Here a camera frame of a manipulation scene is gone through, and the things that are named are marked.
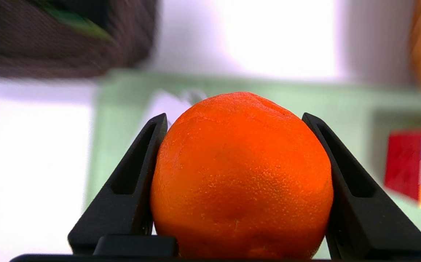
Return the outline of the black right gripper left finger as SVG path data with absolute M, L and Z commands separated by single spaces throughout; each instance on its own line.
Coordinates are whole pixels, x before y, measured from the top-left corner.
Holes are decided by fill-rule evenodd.
M 166 114 L 151 118 L 68 234 L 74 255 L 175 257 L 174 237 L 153 236 L 150 187 Z

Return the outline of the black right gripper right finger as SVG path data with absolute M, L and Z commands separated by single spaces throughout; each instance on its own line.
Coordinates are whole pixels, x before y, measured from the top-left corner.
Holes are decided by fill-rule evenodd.
M 421 260 L 421 231 L 320 118 L 304 113 L 327 152 L 334 201 L 326 241 L 333 260 Z

